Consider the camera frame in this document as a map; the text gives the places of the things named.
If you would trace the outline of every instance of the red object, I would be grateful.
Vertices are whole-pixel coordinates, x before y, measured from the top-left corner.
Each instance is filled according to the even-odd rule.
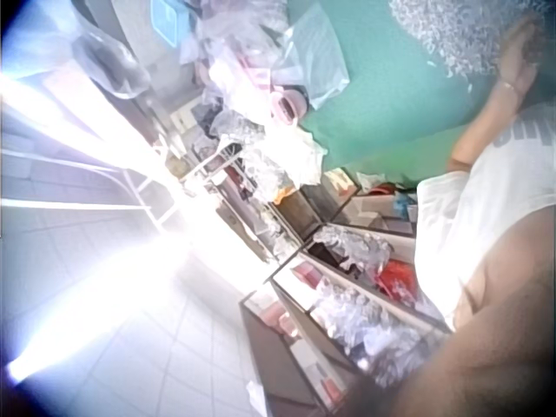
[[[328,394],[333,404],[338,404],[342,398],[341,391],[331,378],[321,381],[322,387]]]
[[[415,304],[419,286],[411,265],[390,260],[376,281],[393,300],[410,307]]]
[[[377,185],[368,192],[368,195],[394,195],[396,193],[396,184],[392,182],[384,182]]]

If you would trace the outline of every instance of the pink item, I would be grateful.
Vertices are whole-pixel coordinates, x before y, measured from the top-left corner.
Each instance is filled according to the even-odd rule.
[[[299,281],[309,285],[312,289],[316,289],[322,278],[321,271],[309,262],[300,263],[295,268],[292,268],[292,273]]]

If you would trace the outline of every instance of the plastic wrap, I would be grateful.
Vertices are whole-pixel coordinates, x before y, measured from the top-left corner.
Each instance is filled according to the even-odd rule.
[[[322,279],[317,292],[319,322],[381,387],[402,381],[438,347],[352,288]]]
[[[242,152],[245,173],[257,185],[254,197],[262,202],[273,202],[281,189],[293,183],[280,166],[268,159],[259,149],[249,148]]]
[[[275,239],[275,245],[272,248],[272,253],[280,261],[285,261],[297,250],[295,242],[286,234],[282,233]]]
[[[321,183],[322,159],[328,151],[313,140],[313,135],[277,123],[267,125],[265,130],[267,140],[257,146],[288,173],[297,189],[303,184]]]
[[[390,245],[370,233],[351,232],[342,226],[327,225],[313,237],[347,259],[341,267],[348,270],[355,265],[361,272],[379,274],[390,258]]]
[[[219,149],[230,143],[239,143],[246,148],[264,140],[264,128],[254,124],[239,113],[225,109],[216,115],[210,126],[210,135],[220,138]]]
[[[215,46],[208,74],[222,94],[224,107],[235,110],[250,121],[265,125],[270,119],[270,80],[255,80],[242,58],[224,43]]]
[[[314,109],[349,84],[334,28],[316,3],[278,41],[283,55],[273,67],[274,85],[301,85]]]
[[[386,176],[384,174],[367,175],[358,172],[357,181],[361,185],[361,191],[363,192],[363,194],[368,194],[374,187],[377,187],[386,182]]]
[[[149,73],[129,50],[90,24],[70,0],[28,2],[4,39],[3,73],[32,76],[71,59],[119,98],[133,98],[150,85]]]

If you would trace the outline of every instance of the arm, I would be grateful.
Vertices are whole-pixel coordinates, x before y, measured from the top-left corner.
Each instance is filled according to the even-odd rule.
[[[447,172],[470,171],[485,148],[507,128],[537,76],[535,65],[524,58],[535,32],[534,16],[521,20],[508,32],[502,49],[499,73],[483,110],[455,143]]]

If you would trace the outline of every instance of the pile of small items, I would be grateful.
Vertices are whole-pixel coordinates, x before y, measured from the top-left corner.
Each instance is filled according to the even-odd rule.
[[[447,76],[489,75],[496,70],[506,31],[526,13],[540,16],[546,0],[390,0],[401,27],[440,56]]]
[[[405,379],[440,345],[354,289],[323,278],[317,292],[313,316],[380,387]]]

